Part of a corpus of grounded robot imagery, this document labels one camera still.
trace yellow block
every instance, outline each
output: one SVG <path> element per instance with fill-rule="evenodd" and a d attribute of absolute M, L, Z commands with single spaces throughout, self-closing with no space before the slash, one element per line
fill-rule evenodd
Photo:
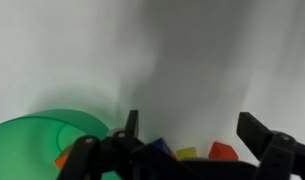
<path fill-rule="evenodd" d="M 185 159 L 185 158 L 196 158 L 196 157 L 198 157 L 195 147 L 190 147 L 190 148 L 185 148 L 185 149 L 178 150 L 178 151 L 176 151 L 176 155 L 177 155 L 178 160 L 182 160 L 182 159 Z"/>

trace colored block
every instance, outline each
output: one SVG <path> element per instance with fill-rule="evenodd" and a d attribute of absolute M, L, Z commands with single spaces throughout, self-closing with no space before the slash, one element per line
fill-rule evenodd
<path fill-rule="evenodd" d="M 165 141 L 160 138 L 154 142 L 152 142 L 152 144 L 158 148 L 159 150 L 161 150 L 162 152 L 164 152 L 165 154 L 171 156 L 173 159 L 176 159 L 175 154 L 172 153 L 171 149 L 167 146 L 167 144 L 165 143 Z"/>
<path fill-rule="evenodd" d="M 56 166 L 57 166 L 59 169 L 62 169 L 63 166 L 64 166 L 64 164 L 65 164 L 65 161 L 66 161 L 67 159 L 68 159 L 68 155 L 58 157 L 58 158 L 55 160 Z"/>
<path fill-rule="evenodd" d="M 231 146 L 219 142 L 214 142 L 209 153 L 209 159 L 238 160 L 239 157 Z"/>
<path fill-rule="evenodd" d="M 189 147 L 185 149 L 181 149 L 176 151 L 176 155 L 178 160 L 182 160 L 185 158 L 196 158 L 198 155 L 196 153 L 195 147 Z"/>
<path fill-rule="evenodd" d="M 65 161 L 68 159 L 68 156 L 70 154 L 70 152 L 72 151 L 72 145 L 67 147 L 66 149 L 64 149 L 61 154 L 59 155 L 58 158 L 56 158 L 56 160 L 54 161 L 54 163 L 56 164 L 56 166 L 59 169 L 62 169 L 64 166 Z"/>

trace white backdrop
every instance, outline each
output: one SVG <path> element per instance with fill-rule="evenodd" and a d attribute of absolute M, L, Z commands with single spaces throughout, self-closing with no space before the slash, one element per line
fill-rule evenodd
<path fill-rule="evenodd" d="M 73 108 L 255 162 L 240 111 L 305 143 L 305 0 L 0 1 L 0 123 Z"/>

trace green bowl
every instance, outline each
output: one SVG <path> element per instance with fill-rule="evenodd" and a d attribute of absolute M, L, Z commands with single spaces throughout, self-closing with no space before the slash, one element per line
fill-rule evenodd
<path fill-rule="evenodd" d="M 0 124 L 0 180 L 54 180 L 54 161 L 83 135 L 104 139 L 108 127 L 87 113 L 55 109 Z M 105 173 L 103 179 L 119 179 Z"/>

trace blue block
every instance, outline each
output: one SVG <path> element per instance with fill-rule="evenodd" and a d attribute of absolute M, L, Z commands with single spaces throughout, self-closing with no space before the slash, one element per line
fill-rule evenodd
<path fill-rule="evenodd" d="M 161 150 L 162 152 L 164 152 L 165 154 L 171 156 L 172 152 L 170 150 L 170 148 L 166 145 L 166 143 L 164 142 L 164 140 L 162 138 L 152 142 L 152 144 L 157 147 L 159 150 Z"/>

